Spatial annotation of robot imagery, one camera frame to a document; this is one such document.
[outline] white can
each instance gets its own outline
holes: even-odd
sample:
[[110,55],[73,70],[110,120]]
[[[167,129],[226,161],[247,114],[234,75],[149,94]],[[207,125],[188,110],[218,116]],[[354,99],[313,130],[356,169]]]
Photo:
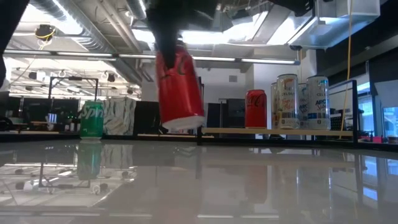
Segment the white can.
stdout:
[[279,75],[278,92],[278,128],[297,129],[299,120],[299,80],[294,74]]
[[271,84],[271,120],[272,129],[278,128],[278,97],[276,83]]
[[327,77],[314,76],[307,79],[308,127],[330,130],[329,81]]
[[307,113],[308,113],[308,90],[306,83],[298,84],[298,108],[300,112],[300,128],[307,129]]

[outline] exposed duct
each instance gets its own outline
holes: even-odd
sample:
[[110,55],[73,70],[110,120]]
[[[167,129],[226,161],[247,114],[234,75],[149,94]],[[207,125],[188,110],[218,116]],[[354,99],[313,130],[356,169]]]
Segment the exposed duct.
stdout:
[[[116,52],[114,47],[105,39],[101,32],[93,25],[89,18],[71,0],[30,0],[38,10],[51,15],[59,21],[57,26],[66,34],[80,34],[91,38],[74,38],[81,46],[90,52]],[[107,62],[121,73],[128,82],[141,85],[141,76],[125,61],[118,58]]]
[[131,16],[134,19],[143,20],[147,17],[145,13],[145,3],[144,0],[126,0],[127,6],[131,12]]

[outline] silver can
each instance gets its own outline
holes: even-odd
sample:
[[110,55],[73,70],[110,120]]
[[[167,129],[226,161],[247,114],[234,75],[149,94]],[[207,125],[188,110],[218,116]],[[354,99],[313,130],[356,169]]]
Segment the silver can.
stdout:
[[271,120],[272,129],[278,128],[278,97],[277,97],[277,85],[276,83],[271,84]]
[[330,130],[329,80],[314,76],[307,79],[308,127],[317,130]]
[[300,109],[300,128],[307,129],[307,114],[308,114],[308,89],[306,83],[298,84],[298,102]]
[[279,75],[278,92],[278,128],[297,129],[299,120],[299,80],[294,74]]

